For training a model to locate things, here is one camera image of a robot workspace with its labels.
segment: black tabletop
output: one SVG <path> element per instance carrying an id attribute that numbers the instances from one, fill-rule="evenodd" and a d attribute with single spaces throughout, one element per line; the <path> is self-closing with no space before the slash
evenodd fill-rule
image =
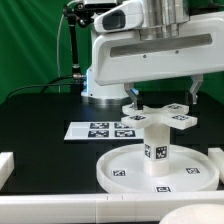
<path id="1" fill-rule="evenodd" d="M 145 105 L 162 107 L 185 103 L 184 92 L 144 92 Z M 198 125 L 171 130 L 171 144 L 207 154 L 224 149 L 224 105 L 205 93 L 189 114 Z M 81 102 L 70 94 L 23 94 L 0 106 L 0 152 L 14 152 L 15 170 L 1 195 L 103 193 L 96 180 L 96 162 L 105 152 L 142 140 L 65 142 L 71 121 L 119 121 L 120 106 Z"/>

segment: white round platform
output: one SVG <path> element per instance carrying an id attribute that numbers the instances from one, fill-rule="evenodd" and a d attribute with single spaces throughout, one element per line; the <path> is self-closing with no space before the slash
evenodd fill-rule
<path id="1" fill-rule="evenodd" d="M 143 169 L 144 144 L 120 147 L 97 162 L 97 179 L 109 193 L 216 190 L 219 171 L 204 154 L 170 145 L 169 174 L 150 177 Z"/>
<path id="2" fill-rule="evenodd" d="M 223 205 L 190 205 L 170 212 L 160 224 L 223 224 Z"/>

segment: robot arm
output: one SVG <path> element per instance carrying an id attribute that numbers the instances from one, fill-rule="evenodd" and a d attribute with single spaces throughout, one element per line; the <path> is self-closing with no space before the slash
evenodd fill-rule
<path id="1" fill-rule="evenodd" d="M 189 17 L 184 0 L 130 0 L 94 27 L 101 34 L 92 57 L 99 85 L 191 76 L 196 103 L 203 74 L 224 70 L 223 12 Z"/>

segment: white circular tray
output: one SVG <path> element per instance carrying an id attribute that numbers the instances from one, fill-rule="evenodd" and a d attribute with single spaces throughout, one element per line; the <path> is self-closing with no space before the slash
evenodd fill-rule
<path id="1" fill-rule="evenodd" d="M 150 177 L 143 171 L 144 144 L 109 151 L 97 162 L 97 179 L 109 193 L 216 190 L 219 171 L 195 150 L 170 145 L 169 174 Z"/>

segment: green screen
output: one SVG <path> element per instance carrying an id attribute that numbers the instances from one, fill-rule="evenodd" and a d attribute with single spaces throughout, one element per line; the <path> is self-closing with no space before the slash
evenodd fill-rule
<path id="1" fill-rule="evenodd" d="M 19 87 L 46 84 L 58 77 L 57 32 L 65 0 L 1 0 L 0 4 L 0 103 Z M 190 5 L 207 5 L 209 1 L 190 0 Z M 78 52 L 82 72 L 91 64 L 89 29 L 78 29 Z M 61 76 L 71 75 L 71 46 L 67 21 L 60 38 Z M 190 77 L 137 83 L 139 90 L 188 90 Z M 224 74 L 205 75 L 201 88 L 224 103 Z M 39 92 L 29 89 L 25 92 Z"/>

